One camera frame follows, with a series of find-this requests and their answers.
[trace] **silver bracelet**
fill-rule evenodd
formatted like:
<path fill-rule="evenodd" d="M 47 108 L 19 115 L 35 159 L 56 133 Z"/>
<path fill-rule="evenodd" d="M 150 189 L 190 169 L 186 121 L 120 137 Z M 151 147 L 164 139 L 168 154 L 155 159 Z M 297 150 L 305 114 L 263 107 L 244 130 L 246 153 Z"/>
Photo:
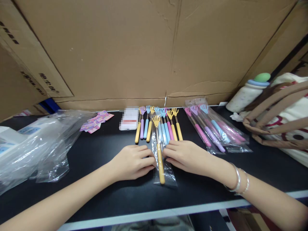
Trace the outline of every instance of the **silver bracelet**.
<path fill-rule="evenodd" d="M 237 175 L 237 185 L 236 185 L 236 187 L 235 187 L 235 189 L 230 189 L 230 188 L 228 188 L 227 186 L 225 186 L 230 192 L 235 192 L 235 191 L 237 191 L 239 188 L 240 188 L 240 185 L 241 185 L 241 177 L 240 177 L 240 174 L 239 174 L 239 172 L 238 172 L 238 169 L 237 169 L 237 167 L 233 164 L 233 163 L 230 163 L 230 164 L 232 164 L 233 165 L 233 167 L 235 168 L 235 171 L 236 171 L 236 175 Z"/>
<path fill-rule="evenodd" d="M 245 190 L 243 191 L 243 192 L 241 192 L 241 193 L 238 193 L 238 195 L 240 195 L 240 196 L 242 196 L 247 190 L 248 190 L 248 188 L 249 188 L 249 178 L 248 178 L 248 175 L 247 175 L 247 172 L 245 172 L 244 170 L 242 170 L 244 173 L 245 173 L 245 175 L 246 175 L 246 178 L 247 178 L 247 185 L 246 185 L 246 188 L 245 188 Z"/>

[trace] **pink card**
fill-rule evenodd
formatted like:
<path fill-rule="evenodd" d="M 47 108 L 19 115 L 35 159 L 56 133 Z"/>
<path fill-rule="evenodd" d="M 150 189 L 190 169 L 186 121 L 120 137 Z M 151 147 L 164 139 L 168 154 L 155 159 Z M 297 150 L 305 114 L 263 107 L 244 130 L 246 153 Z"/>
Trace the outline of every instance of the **pink card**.
<path fill-rule="evenodd" d="M 94 121 L 97 120 L 99 117 L 100 117 L 100 116 L 97 115 L 97 116 L 95 116 L 95 117 L 89 119 L 88 122 L 94 122 Z"/>
<path fill-rule="evenodd" d="M 104 120 L 109 120 L 111 117 L 113 117 L 114 115 L 113 114 L 108 114 L 105 118 L 104 118 Z"/>
<path fill-rule="evenodd" d="M 92 128 L 90 131 L 88 131 L 88 133 L 92 134 L 93 132 L 96 132 L 98 129 L 100 129 L 100 125 L 98 124 L 97 126 L 95 126 L 94 128 Z"/>
<path fill-rule="evenodd" d="M 81 126 L 81 128 L 80 128 L 79 131 L 81 132 L 81 131 L 84 131 L 84 130 L 92 129 L 92 128 L 94 128 L 96 125 L 97 125 L 96 123 L 85 123 L 85 124 L 83 124 L 83 125 Z"/>
<path fill-rule="evenodd" d="M 99 112 L 98 113 L 100 116 L 106 116 L 106 115 L 108 115 L 108 112 L 106 112 L 106 111 L 101 111 L 101 112 Z"/>

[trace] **white table edge trim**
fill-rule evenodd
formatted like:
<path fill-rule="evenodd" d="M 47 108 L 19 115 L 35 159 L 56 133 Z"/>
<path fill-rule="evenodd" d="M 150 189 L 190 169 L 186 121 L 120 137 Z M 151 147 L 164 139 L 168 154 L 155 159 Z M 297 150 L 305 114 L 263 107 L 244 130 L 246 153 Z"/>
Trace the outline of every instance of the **white table edge trim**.
<path fill-rule="evenodd" d="M 287 194 L 295 199 L 304 198 L 304 197 L 308 197 L 308 190 L 288 192 Z M 158 210 L 158 211 L 152 211 L 152 212 L 136 213 L 136 214 L 109 217 L 109 218 L 99 218 L 99 219 L 92 219 L 92 220 L 76 221 L 76 222 L 71 222 L 71 223 L 65 223 L 64 225 L 60 227 L 59 231 L 69 231 L 69 230 L 110 226 L 110 225 L 116 225 L 116 224 L 163 218 L 163 217 L 179 216 L 179 215 L 199 213 L 199 212 L 208 212 L 208 211 L 214 211 L 214 210 L 219 210 L 219 209 L 228 209 L 228 208 L 241 207 L 241 206 L 247 206 L 247 205 L 250 205 L 248 201 L 246 201 L 245 199 L 238 199 L 238 200 L 232 200 L 232 201 L 193 205 L 193 206 L 180 207 L 180 208 L 175 208 L 175 209 Z"/>

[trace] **brown strap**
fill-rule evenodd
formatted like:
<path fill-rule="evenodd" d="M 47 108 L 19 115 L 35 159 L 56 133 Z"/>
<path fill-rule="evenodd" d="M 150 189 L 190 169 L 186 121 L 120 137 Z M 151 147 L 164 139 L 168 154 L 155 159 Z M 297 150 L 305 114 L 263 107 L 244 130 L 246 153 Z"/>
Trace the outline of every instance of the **brown strap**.
<path fill-rule="evenodd" d="M 308 127 L 308 117 L 301 118 L 283 124 L 281 126 L 272 128 L 268 131 L 264 131 L 261 128 L 266 125 L 270 120 L 282 112 L 285 108 L 297 102 L 308 93 L 308 81 L 298 83 L 289 86 L 281 91 L 273 94 L 267 100 L 259 104 L 254 110 L 252 110 L 247 117 L 244 118 L 243 124 L 247 130 L 252 132 L 252 137 L 260 144 L 265 146 L 271 146 L 276 148 L 286 149 L 307 149 L 308 140 L 294 140 L 294 141 L 270 141 L 263 140 L 258 135 L 272 135 L 282 134 L 304 127 Z M 273 106 L 262 118 L 256 123 L 256 127 L 252 127 L 250 122 L 258 117 L 262 112 L 268 109 L 271 105 L 278 102 Z"/>
<path fill-rule="evenodd" d="M 275 148 L 286 148 L 286 149 L 307 149 L 308 148 L 308 140 L 294 140 L 294 141 L 269 141 L 263 140 L 256 134 L 252 134 L 252 137 L 260 144 Z"/>
<path fill-rule="evenodd" d="M 304 81 L 304 82 L 297 83 L 297 84 L 294 84 L 292 86 L 289 86 L 287 88 L 280 90 L 279 92 L 271 95 L 267 100 L 263 101 L 254 110 L 252 110 L 249 113 L 249 115 L 246 116 L 246 118 L 244 118 L 244 121 L 248 120 L 248 122 L 250 123 L 255 118 L 257 118 L 262 112 L 264 112 L 266 109 L 268 109 L 274 103 L 283 99 L 285 96 L 290 95 L 294 92 L 305 90 L 307 88 L 308 88 L 308 81 Z"/>
<path fill-rule="evenodd" d="M 279 101 L 275 106 L 273 106 L 261 119 L 257 122 L 255 125 L 256 128 L 262 128 L 265 126 L 269 121 L 271 121 L 275 116 L 279 115 L 280 112 L 282 112 L 284 109 L 286 109 L 288 106 L 291 106 L 292 104 L 296 103 L 298 100 L 300 100 L 302 97 L 304 97 L 306 94 L 308 94 L 308 89 L 295 92 L 291 95 L 288 95 L 281 101 Z M 274 133 L 274 128 L 271 129 L 271 134 L 278 134 Z"/>

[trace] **plastic sheet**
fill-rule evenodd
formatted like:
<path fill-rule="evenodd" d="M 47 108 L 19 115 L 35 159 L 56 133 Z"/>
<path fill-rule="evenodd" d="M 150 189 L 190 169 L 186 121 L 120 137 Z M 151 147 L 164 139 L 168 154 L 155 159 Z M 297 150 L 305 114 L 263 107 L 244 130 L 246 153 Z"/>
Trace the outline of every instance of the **plastic sheet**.
<path fill-rule="evenodd" d="M 191 118 L 193 118 L 199 127 L 201 127 L 203 135 L 206 135 L 211 144 L 209 148 L 209 145 L 204 142 L 209 153 L 223 154 L 222 147 L 228 152 L 252 152 L 247 146 L 249 144 L 249 136 L 213 111 L 207 104 L 205 98 L 187 100 L 185 104 L 192 114 L 191 116 L 188 115 L 191 122 Z"/>
<path fill-rule="evenodd" d="M 160 157 L 160 154 L 158 152 L 158 148 L 161 151 L 166 147 L 163 142 L 163 134 L 159 132 L 159 128 L 155 126 L 155 123 L 153 121 L 153 117 L 157 116 L 157 118 L 160 118 L 160 112 L 157 111 L 150 115 L 150 119 L 152 120 L 152 135 L 151 135 L 151 142 L 152 142 L 152 152 L 156 159 L 156 169 L 154 172 L 154 184 L 158 185 L 165 185 L 168 187 L 177 187 L 177 183 L 175 180 L 175 176 L 173 174 L 173 170 L 171 167 L 171 163 L 165 161 L 163 157 Z M 163 169 L 163 181 L 162 184 L 162 176 L 159 175 L 160 171 Z"/>
<path fill-rule="evenodd" d="M 19 130 L 27 139 L 0 155 L 0 195 L 27 179 L 57 182 L 69 171 L 66 154 L 81 134 L 80 127 L 96 114 L 59 110 Z M 31 127 L 33 133 L 25 132 Z"/>

